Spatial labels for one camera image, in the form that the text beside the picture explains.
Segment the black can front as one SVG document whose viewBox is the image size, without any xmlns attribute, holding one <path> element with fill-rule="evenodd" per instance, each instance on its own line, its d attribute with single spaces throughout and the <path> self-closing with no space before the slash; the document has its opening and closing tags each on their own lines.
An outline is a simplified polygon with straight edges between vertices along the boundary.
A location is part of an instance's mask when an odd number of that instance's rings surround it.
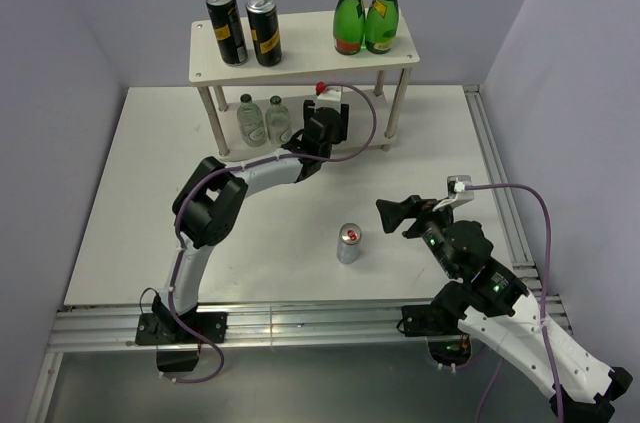
<svg viewBox="0 0 640 423">
<path fill-rule="evenodd" d="M 232 66 L 248 58 L 237 0 L 205 0 L 222 60 Z"/>
</svg>

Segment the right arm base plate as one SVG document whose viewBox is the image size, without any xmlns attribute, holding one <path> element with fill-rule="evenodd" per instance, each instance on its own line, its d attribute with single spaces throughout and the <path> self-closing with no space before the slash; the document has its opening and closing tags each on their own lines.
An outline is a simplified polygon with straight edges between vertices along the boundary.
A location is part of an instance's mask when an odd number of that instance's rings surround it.
<svg viewBox="0 0 640 423">
<path fill-rule="evenodd" d="M 453 316 L 433 304 L 403 306 L 396 330 L 406 338 L 425 338 L 437 366 L 454 370 L 471 359 L 470 337 L 458 328 Z"/>
</svg>

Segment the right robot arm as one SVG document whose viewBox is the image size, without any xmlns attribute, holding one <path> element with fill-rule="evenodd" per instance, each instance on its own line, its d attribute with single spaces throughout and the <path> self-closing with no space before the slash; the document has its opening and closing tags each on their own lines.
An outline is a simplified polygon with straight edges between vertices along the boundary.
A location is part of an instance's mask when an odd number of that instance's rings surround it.
<svg viewBox="0 0 640 423">
<path fill-rule="evenodd" d="M 457 220 L 452 204 L 412 195 L 376 202 L 385 233 L 406 220 L 406 239 L 424 241 L 448 283 L 428 304 L 402 307 L 407 337 L 467 334 L 521 371 L 564 422 L 608 422 L 633 377 L 592 356 L 553 319 L 527 285 L 496 260 L 477 221 Z"/>
</svg>

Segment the black can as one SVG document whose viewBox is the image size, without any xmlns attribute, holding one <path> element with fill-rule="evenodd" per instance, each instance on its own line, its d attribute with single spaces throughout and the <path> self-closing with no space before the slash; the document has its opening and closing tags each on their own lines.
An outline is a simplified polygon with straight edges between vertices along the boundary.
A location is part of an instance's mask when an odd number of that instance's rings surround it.
<svg viewBox="0 0 640 423">
<path fill-rule="evenodd" d="M 275 0 L 247 0 L 245 7 L 258 63 L 265 67 L 279 64 L 282 49 Z"/>
<path fill-rule="evenodd" d="M 232 66 L 248 58 L 237 0 L 205 0 L 222 60 Z"/>
</svg>

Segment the clear Chang bottle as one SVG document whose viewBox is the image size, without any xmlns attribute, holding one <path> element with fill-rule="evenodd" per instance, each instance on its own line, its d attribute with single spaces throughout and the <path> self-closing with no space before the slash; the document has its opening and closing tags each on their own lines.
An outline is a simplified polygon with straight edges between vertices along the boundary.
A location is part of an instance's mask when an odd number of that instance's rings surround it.
<svg viewBox="0 0 640 423">
<path fill-rule="evenodd" d="M 265 124 L 269 140 L 274 146 L 279 147 L 290 141 L 292 136 L 290 112 L 278 95 L 270 98 Z"/>
<path fill-rule="evenodd" d="M 240 96 L 236 115 L 243 141 L 249 147 L 262 146 L 267 138 L 264 118 L 260 107 L 253 101 L 250 94 L 244 93 Z"/>
</svg>

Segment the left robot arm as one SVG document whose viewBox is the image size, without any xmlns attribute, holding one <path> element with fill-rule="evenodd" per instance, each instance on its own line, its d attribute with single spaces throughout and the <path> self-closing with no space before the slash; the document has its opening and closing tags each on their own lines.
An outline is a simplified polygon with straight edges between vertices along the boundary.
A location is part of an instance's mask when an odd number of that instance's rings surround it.
<svg viewBox="0 0 640 423">
<path fill-rule="evenodd" d="M 152 303 L 158 331 L 172 342 L 194 332 L 199 287 L 215 246 L 231 232 L 248 197 L 306 180 L 331 157 L 348 133 L 349 106 L 339 110 L 303 104 L 304 126 L 263 159 L 229 167 L 213 157 L 201 161 L 173 204 L 179 247 L 166 287 Z"/>
</svg>

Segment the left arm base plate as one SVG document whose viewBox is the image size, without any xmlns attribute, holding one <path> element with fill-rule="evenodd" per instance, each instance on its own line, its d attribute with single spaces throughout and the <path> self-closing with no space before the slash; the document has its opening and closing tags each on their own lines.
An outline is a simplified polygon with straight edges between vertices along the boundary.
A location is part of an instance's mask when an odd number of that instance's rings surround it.
<svg viewBox="0 0 640 423">
<path fill-rule="evenodd" d="M 223 343 L 226 335 L 226 312 L 197 312 L 185 318 L 185 323 L 212 343 Z M 139 317 L 134 344 L 156 348 L 156 366 L 162 372 L 189 373 L 199 362 L 204 343 L 186 331 L 172 317 L 164 325 L 153 313 Z"/>
</svg>

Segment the blue silver can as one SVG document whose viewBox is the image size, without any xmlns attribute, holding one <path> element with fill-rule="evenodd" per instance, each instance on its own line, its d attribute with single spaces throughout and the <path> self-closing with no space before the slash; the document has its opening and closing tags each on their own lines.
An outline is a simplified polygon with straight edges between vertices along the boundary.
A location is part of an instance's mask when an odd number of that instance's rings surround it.
<svg viewBox="0 0 640 423">
<path fill-rule="evenodd" d="M 352 264 L 360 254 L 362 230 L 355 223 L 345 223 L 339 230 L 336 256 L 342 264 Z"/>
</svg>

